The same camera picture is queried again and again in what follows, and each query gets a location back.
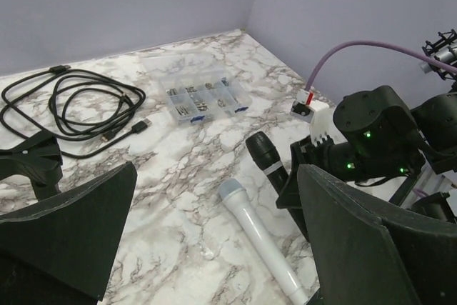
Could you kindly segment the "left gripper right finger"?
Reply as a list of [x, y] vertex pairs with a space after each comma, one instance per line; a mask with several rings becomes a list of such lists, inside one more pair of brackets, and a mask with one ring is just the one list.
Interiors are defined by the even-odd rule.
[[298, 190], [325, 304], [454, 304], [456, 225], [402, 209], [314, 165]]

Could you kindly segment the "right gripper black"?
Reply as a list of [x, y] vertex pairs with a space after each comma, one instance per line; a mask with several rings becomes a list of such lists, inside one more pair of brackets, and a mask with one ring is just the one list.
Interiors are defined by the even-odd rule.
[[[361, 162], [356, 151], [348, 142], [335, 144], [329, 136], [316, 146], [311, 137], [291, 145], [292, 169], [299, 164], [312, 164], [342, 181], [361, 180]], [[283, 164], [278, 169], [280, 192], [276, 200], [279, 209], [288, 209], [300, 232], [307, 237], [306, 222], [298, 191], [297, 171], [289, 174]]]

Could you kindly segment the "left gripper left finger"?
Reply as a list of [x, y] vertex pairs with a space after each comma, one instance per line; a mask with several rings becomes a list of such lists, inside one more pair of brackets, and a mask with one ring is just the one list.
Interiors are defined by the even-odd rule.
[[101, 301], [136, 180], [127, 162], [1, 215], [1, 300]]

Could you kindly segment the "black microphone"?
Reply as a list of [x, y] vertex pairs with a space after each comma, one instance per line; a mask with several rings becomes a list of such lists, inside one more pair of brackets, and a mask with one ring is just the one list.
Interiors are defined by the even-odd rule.
[[279, 195], [285, 187], [289, 175], [276, 146], [263, 131], [252, 134], [245, 143], [253, 162], [265, 174]]

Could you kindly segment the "white microphone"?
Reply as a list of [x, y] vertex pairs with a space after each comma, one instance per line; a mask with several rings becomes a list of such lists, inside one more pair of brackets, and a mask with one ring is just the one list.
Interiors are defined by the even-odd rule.
[[219, 195], [225, 207], [238, 220], [283, 293], [293, 304], [305, 304], [308, 297], [301, 282], [252, 207], [246, 189], [236, 179], [228, 179], [219, 186]]

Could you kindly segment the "black round-base mic stand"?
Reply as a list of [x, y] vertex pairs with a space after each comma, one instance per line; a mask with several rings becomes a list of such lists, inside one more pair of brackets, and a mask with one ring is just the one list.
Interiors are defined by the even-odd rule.
[[60, 194], [63, 159], [57, 138], [40, 131], [11, 149], [1, 150], [1, 180], [25, 176], [38, 201]]

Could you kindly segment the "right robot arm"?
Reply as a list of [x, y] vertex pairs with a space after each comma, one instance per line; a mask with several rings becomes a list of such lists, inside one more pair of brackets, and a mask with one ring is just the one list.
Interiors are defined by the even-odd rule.
[[280, 209], [301, 206], [298, 167], [318, 166], [342, 181], [368, 186], [420, 174], [456, 170], [456, 93], [435, 96], [410, 109], [390, 86], [345, 96], [334, 109], [317, 109], [301, 91], [291, 113], [310, 134], [291, 145], [292, 170], [278, 193]]

